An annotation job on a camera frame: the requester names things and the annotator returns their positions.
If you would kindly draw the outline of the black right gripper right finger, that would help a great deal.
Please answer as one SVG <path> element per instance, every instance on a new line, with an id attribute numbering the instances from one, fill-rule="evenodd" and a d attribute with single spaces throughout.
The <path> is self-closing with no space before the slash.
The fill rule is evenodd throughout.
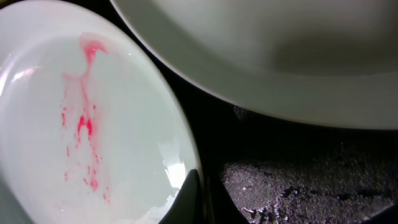
<path id="1" fill-rule="evenodd" d="M 372 217 L 370 220 L 362 222 L 362 224 L 398 224 L 397 204 Z"/>

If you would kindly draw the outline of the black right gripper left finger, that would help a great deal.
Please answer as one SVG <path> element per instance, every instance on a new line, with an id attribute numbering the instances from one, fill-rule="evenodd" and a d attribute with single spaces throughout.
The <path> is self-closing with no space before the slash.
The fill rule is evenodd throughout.
<path id="1" fill-rule="evenodd" d="M 202 224 L 203 199 L 198 171 L 190 170 L 170 210 L 159 224 Z"/>

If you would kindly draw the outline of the mint plate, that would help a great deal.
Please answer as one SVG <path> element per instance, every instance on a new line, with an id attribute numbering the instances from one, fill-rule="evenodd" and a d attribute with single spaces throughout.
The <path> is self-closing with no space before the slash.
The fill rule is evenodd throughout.
<path id="1" fill-rule="evenodd" d="M 142 49 L 65 1 L 1 9 L 1 222 L 159 223 L 190 172 L 186 117 Z"/>
<path id="2" fill-rule="evenodd" d="M 162 63 L 280 119 L 397 128 L 397 0 L 117 0 Z"/>

